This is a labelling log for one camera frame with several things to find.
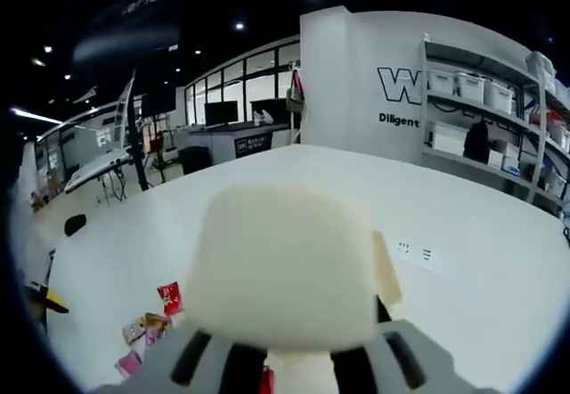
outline desk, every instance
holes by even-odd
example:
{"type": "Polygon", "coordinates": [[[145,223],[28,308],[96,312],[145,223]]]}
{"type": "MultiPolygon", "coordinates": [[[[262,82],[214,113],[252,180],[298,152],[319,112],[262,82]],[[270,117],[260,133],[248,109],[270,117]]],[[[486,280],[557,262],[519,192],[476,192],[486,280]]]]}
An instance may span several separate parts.
{"type": "Polygon", "coordinates": [[[454,356],[476,386],[512,392],[541,362],[570,304],[570,250],[553,216],[483,185],[370,155],[293,145],[180,177],[103,208],[57,247],[50,287],[68,315],[50,313],[56,354],[84,389],[119,382],[120,328],[159,312],[156,287],[187,267],[208,200],[240,180],[311,185],[362,202],[393,256],[402,301],[389,309],[454,356]],[[445,271],[401,259],[425,244],[445,271]]]}
{"type": "Polygon", "coordinates": [[[131,155],[128,154],[126,149],[116,149],[105,153],[73,173],[63,191],[72,193],[85,183],[112,171],[116,167],[127,164],[130,160],[131,155]]]}
{"type": "Polygon", "coordinates": [[[256,152],[289,144],[289,124],[259,125],[253,121],[208,129],[179,128],[175,132],[178,149],[207,147],[212,164],[221,164],[256,152]]]}

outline ceiling light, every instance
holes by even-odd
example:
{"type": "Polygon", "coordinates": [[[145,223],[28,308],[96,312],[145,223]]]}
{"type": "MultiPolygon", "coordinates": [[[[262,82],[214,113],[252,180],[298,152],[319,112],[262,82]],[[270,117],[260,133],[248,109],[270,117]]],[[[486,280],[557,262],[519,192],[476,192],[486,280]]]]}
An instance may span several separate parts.
{"type": "Polygon", "coordinates": [[[63,122],[61,122],[60,120],[57,119],[51,119],[51,118],[46,118],[45,116],[39,116],[39,115],[35,115],[34,113],[30,113],[28,111],[23,111],[22,109],[18,109],[17,107],[12,107],[11,111],[14,115],[16,116],[22,116],[23,118],[31,118],[31,119],[37,119],[37,120],[43,120],[45,122],[51,122],[53,124],[62,124],[63,122]]]}
{"type": "Polygon", "coordinates": [[[41,60],[39,60],[38,58],[32,58],[32,63],[33,63],[33,64],[36,64],[36,66],[45,67],[45,63],[42,62],[41,60]]]}

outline floor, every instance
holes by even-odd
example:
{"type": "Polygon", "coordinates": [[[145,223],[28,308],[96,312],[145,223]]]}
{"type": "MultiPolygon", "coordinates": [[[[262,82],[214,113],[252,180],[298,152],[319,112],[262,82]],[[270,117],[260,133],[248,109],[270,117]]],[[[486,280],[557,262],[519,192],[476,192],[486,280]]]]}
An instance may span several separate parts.
{"type": "MultiPolygon", "coordinates": [[[[158,170],[145,169],[147,181],[150,185],[157,186],[162,183],[158,170]]],[[[128,198],[141,192],[134,166],[125,166],[125,195],[128,198]]],[[[164,170],[166,181],[174,180],[183,175],[180,164],[172,164],[164,170]]],[[[119,183],[115,175],[112,175],[116,195],[120,196],[119,183]]],[[[103,191],[102,182],[92,180],[79,187],[76,191],[66,194],[61,193],[52,199],[45,207],[34,215],[34,228],[38,239],[48,249],[55,248],[63,232],[65,221],[76,214],[85,214],[88,218],[98,209],[119,205],[120,201],[113,196],[109,178],[105,177],[107,186],[107,198],[103,191]]]]}

